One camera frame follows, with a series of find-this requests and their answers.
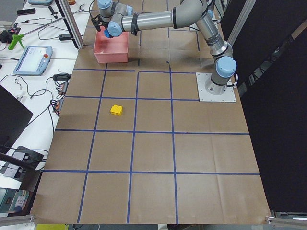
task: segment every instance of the robotic arm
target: robotic arm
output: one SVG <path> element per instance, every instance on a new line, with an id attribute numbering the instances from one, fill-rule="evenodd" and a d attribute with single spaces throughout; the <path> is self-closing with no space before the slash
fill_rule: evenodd
<path id="1" fill-rule="evenodd" d="M 107 29 L 105 34 L 109 34 L 109 37 L 117 37 L 127 31 L 137 35 L 140 30 L 165 27 L 178 29 L 196 23 L 214 59 L 214 71 L 205 83 L 205 88 L 214 95 L 223 94 L 226 90 L 227 82 L 236 71 L 236 62 L 232 58 L 231 45 L 222 39 L 215 27 L 213 12 L 209 10 L 207 0 L 181 0 L 180 5 L 170 11 L 142 14 L 133 14 L 131 6 L 112 0 L 98 0 L 98 7 L 100 20 Z"/>

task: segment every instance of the plastic bin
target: plastic bin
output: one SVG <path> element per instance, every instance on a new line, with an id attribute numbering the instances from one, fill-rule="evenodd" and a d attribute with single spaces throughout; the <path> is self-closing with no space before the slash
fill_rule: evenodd
<path id="1" fill-rule="evenodd" d="M 94 55 L 99 63 L 128 62 L 128 32 L 119 37 L 106 38 L 105 28 L 96 32 Z"/>

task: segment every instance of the cardboard table surface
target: cardboard table surface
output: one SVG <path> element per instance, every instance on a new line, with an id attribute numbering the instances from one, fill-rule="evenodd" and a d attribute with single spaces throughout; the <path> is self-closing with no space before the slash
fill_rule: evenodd
<path id="1" fill-rule="evenodd" d="M 139 0 L 161 11 L 179 0 Z M 240 98 L 199 102 L 210 72 L 188 28 L 129 35 L 129 62 L 99 64 L 88 26 L 32 214 L 39 223 L 261 224 L 270 214 Z M 123 106 L 121 116 L 112 105 Z"/>

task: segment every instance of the black panel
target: black panel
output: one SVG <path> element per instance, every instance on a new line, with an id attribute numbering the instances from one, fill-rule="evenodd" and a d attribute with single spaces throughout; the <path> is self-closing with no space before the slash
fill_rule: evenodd
<path id="1" fill-rule="evenodd" d="M 242 97 L 274 211 L 307 212 L 307 29 Z"/>
<path id="2" fill-rule="evenodd" d="M 242 0 L 231 1 L 222 20 L 228 38 L 240 14 Z M 233 56 L 237 61 L 238 85 L 260 66 L 273 51 L 307 18 L 307 0 L 256 1 L 236 42 Z"/>
<path id="3" fill-rule="evenodd" d="M 0 85 L 0 145 L 11 147 L 29 123 L 32 113 Z"/>
<path id="4" fill-rule="evenodd" d="M 226 12 L 221 20 L 221 27 L 226 41 L 236 24 L 245 2 L 246 0 L 231 0 L 228 3 Z"/>

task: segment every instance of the yellow block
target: yellow block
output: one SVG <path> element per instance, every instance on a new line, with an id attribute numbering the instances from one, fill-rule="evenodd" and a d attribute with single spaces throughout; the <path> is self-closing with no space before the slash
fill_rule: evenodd
<path id="1" fill-rule="evenodd" d="M 65 224 L 38 224 L 36 230 L 67 230 L 68 225 Z"/>
<path id="2" fill-rule="evenodd" d="M 123 112 L 123 106 L 117 105 L 117 104 L 113 105 L 111 110 L 110 110 L 111 114 L 114 114 L 114 115 L 117 115 L 117 116 L 120 116 L 122 112 Z"/>

